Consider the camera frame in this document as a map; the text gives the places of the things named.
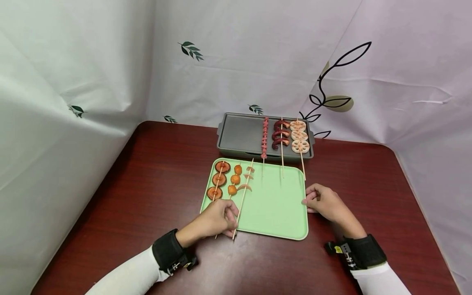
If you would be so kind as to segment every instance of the wooden table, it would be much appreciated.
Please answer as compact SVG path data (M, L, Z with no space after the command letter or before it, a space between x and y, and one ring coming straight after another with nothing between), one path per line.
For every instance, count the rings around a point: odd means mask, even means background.
M199 212L216 129L142 123L105 177L33 294L84 294L116 266ZM318 140L307 184L333 188L375 235L412 294L459 294L394 153L376 144ZM309 216L291 241L239 232L196 245L200 265L149 294L357 294L354 279L323 244L330 224Z

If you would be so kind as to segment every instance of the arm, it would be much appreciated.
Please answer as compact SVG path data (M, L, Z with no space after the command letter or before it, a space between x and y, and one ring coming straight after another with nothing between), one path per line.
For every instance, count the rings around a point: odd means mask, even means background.
M187 248L196 241L220 233L233 236L239 210L231 200L212 202L197 218L175 233L178 246ZM160 269L159 254L152 247L121 264L95 284L86 295L144 295L169 274Z
M347 239L368 239L364 228L348 207L330 188L313 184L302 201L310 213L320 213L332 221ZM411 295L387 262L365 270L351 270L364 295Z

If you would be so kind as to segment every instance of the black wrist strap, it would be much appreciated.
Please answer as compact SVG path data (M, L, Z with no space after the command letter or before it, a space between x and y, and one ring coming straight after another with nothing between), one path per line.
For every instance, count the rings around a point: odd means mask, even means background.
M359 269L365 270L387 261L387 256L371 234L362 239L346 238L346 242L351 250L352 260Z
M198 264L197 258L182 248L176 238L177 229L173 229L157 239L152 245L152 254L159 264L159 269L172 275L178 268L191 270Z
M387 261L387 256L372 235L362 239L345 238L342 243L327 242L328 254L343 254L350 270L365 270Z

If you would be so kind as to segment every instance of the green tray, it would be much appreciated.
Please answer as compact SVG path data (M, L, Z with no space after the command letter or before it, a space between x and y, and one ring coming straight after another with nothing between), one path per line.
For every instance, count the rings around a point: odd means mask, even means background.
M241 163L243 174L248 173L246 168L251 165L250 161L219 158L211 166L210 178L203 197L202 212L211 200L206 196L206 190L214 186L211 177L217 173L215 164L224 160L231 165L231 170L226 173L227 182L221 186L223 199L229 199L229 179L234 174L234 167ZM246 190L244 204L239 217L238 230L249 233L276 236L292 240L303 240L308 235L308 215L306 206L302 204L305 198L305 182L303 172L298 168L285 167L284 178L282 178L282 166L265 164L264 175L262 174L262 163L254 162L255 170L249 179L248 185L252 192ZM246 183L246 178L241 175L241 184ZM237 192L231 199L241 209L241 199L244 190Z

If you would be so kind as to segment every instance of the fabric wall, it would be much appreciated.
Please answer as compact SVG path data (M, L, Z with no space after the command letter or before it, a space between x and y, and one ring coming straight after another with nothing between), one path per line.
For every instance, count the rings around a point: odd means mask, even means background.
M154 10L0 1L0 294L31 291L142 121Z
M296 116L359 3L158 0L147 118L217 126L249 106Z
M226 111L299 112L319 138L386 144L472 293L472 4L256 2L158 1L147 118L216 127Z

